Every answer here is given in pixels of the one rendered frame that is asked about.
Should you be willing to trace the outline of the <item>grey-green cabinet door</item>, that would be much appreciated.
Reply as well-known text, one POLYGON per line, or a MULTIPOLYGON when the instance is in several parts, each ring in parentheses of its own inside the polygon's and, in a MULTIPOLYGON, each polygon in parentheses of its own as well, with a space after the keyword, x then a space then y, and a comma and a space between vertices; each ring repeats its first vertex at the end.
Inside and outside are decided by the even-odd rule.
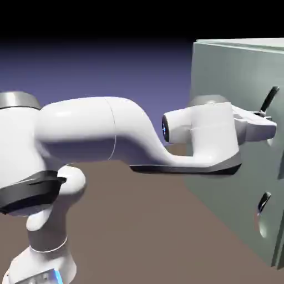
POLYGON ((284 158, 268 143, 241 147, 242 166, 235 175, 187 176, 188 189, 243 243, 278 270, 284 268, 284 158), (271 197, 260 216, 264 192, 271 197))
POLYGON ((277 133, 268 144, 284 158, 284 45, 202 40, 194 44, 190 98, 220 94, 235 106, 260 111, 273 86, 280 89, 266 115, 277 123, 277 133))

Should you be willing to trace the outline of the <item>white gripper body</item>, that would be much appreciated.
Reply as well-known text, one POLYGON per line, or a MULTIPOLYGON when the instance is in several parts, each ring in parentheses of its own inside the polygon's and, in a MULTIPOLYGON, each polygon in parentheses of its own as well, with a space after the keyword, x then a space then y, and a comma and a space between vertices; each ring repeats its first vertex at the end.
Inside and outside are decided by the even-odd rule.
POLYGON ((262 116, 257 111, 248 111, 232 105, 238 144, 272 139, 277 124, 270 116, 262 116))

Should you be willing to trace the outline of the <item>grey-green painted cabinet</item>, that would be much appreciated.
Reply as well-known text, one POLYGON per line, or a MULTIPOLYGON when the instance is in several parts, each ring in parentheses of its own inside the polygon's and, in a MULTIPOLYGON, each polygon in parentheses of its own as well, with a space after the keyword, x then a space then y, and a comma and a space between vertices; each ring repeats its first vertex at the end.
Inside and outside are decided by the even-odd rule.
POLYGON ((266 113, 273 139, 240 147, 242 166, 222 179, 187 176, 189 191, 269 266, 284 268, 284 38, 204 39, 193 46, 191 96, 220 94, 233 105, 266 113))

